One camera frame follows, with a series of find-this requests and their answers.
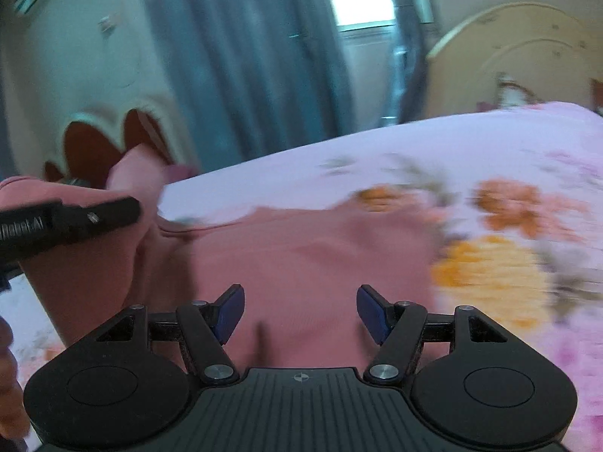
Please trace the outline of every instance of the black robotic gripper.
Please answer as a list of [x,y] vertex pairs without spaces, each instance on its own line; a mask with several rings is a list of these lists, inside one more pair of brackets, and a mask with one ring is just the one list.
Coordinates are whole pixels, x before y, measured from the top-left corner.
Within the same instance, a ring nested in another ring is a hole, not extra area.
[[[148,315],[131,306],[44,365],[25,388],[43,442],[60,450],[563,451],[577,395],[559,368],[472,306],[428,314],[370,286],[358,315],[381,346],[356,369],[249,369],[222,349],[243,314],[216,302]],[[176,342],[188,373],[151,350]],[[450,353],[417,372],[426,342]]]

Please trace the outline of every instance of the human hand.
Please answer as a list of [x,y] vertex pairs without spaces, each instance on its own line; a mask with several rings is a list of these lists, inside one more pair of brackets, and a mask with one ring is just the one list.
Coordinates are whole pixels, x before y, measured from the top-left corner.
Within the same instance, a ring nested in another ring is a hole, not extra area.
[[29,433],[29,418],[23,408],[23,391],[17,382],[17,361],[8,349],[13,332],[0,318],[0,435],[22,439]]

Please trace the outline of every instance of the ribbed black surface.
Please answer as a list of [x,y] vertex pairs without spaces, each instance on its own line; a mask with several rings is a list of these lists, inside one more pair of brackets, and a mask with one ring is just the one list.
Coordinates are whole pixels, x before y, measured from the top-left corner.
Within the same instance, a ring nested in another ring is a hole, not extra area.
[[[60,450],[51,446],[43,449]],[[399,392],[364,385],[352,369],[252,369],[242,383],[204,391],[178,424],[155,440],[130,450],[460,452],[468,449],[433,434],[412,414]],[[543,452],[561,450],[550,446]]]

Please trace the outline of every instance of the gray curtain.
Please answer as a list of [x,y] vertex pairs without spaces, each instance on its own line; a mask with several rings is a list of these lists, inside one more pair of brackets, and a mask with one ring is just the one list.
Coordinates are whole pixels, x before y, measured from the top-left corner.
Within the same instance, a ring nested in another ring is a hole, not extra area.
[[14,164],[13,152],[8,139],[8,124],[4,110],[4,93],[2,92],[2,80],[0,79],[0,180],[9,176],[17,175],[17,167]]
[[330,0],[145,0],[204,171],[354,129]]
[[420,119],[427,81],[426,46],[413,0],[393,0],[396,37],[391,100],[384,125]]

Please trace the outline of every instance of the silver bolt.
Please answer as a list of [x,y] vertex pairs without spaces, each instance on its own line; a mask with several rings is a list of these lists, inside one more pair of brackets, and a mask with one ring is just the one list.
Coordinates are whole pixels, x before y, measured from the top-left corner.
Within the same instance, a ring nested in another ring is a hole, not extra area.
[[228,379],[228,377],[234,374],[234,370],[231,366],[223,364],[210,365],[209,367],[205,367],[203,372],[206,376],[215,381]]
[[380,363],[379,365],[373,365],[369,370],[369,374],[375,379],[386,380],[393,379],[398,375],[398,369],[396,369],[393,365],[389,365],[387,363]]

